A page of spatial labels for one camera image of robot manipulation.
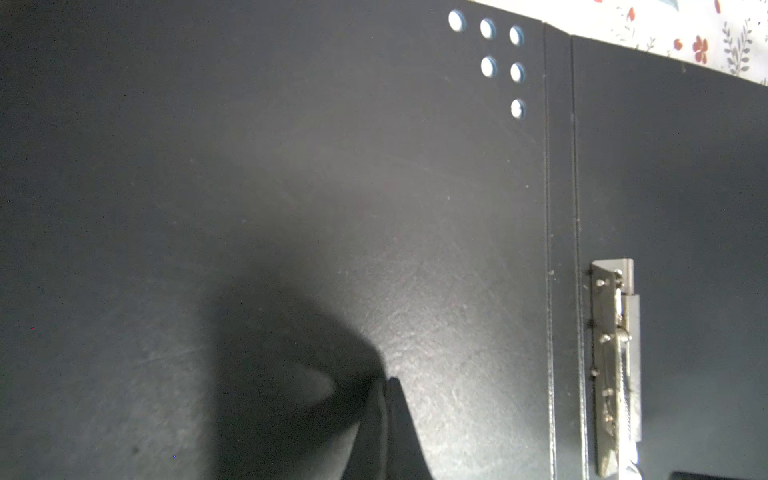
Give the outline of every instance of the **black pointed object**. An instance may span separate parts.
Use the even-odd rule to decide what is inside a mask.
[[[372,381],[343,480],[432,480],[400,381]]]

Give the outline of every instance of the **orange flower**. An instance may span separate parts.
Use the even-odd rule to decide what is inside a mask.
[[[707,49],[709,49],[707,39],[705,38],[702,40],[699,35],[696,35],[696,41],[694,42],[694,52],[696,52],[694,56],[696,57],[696,61],[704,64],[707,63]]]

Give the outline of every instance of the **round hole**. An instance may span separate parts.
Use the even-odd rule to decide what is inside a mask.
[[[488,40],[494,38],[496,36],[496,26],[493,25],[493,20],[484,18],[483,21],[480,22],[480,33],[483,38],[487,38]]]
[[[525,80],[525,68],[520,63],[513,63],[509,68],[509,75],[515,83],[522,83]]]
[[[451,25],[453,31],[464,31],[467,28],[467,21],[459,10],[451,10],[448,14],[448,25]]]
[[[496,60],[493,57],[485,57],[480,62],[480,70],[486,77],[496,76]]]
[[[518,120],[522,119],[525,116],[525,104],[523,103],[523,100],[520,100],[519,98],[513,100],[510,111],[512,112],[512,117],[515,117]]]
[[[513,45],[517,45],[518,47],[520,45],[523,45],[523,42],[525,41],[525,36],[523,35],[523,29],[518,27],[517,25],[510,28],[509,39],[511,40]]]

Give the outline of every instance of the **metal binder mechanism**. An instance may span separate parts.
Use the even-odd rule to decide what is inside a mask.
[[[631,259],[592,262],[598,475],[640,480],[640,297]]]

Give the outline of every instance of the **floral fabric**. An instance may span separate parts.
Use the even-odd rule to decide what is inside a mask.
[[[768,85],[768,0],[479,0],[572,35]]]

